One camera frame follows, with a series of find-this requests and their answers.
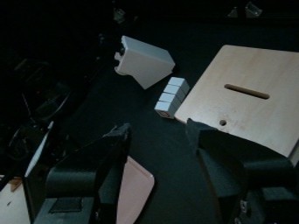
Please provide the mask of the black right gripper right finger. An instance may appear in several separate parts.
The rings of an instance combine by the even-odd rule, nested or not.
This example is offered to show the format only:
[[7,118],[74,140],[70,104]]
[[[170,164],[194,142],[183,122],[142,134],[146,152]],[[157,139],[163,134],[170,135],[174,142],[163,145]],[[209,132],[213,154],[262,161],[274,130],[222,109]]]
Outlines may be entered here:
[[290,159],[194,120],[186,134],[213,223],[299,224],[298,170]]

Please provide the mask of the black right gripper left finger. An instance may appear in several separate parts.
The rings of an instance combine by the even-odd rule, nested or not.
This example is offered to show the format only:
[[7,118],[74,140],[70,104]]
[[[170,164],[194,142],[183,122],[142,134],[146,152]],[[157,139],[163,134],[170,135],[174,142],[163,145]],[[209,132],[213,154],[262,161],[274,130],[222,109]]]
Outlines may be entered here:
[[131,125],[115,127],[50,169],[45,182],[25,181],[31,224],[118,224],[118,201]]

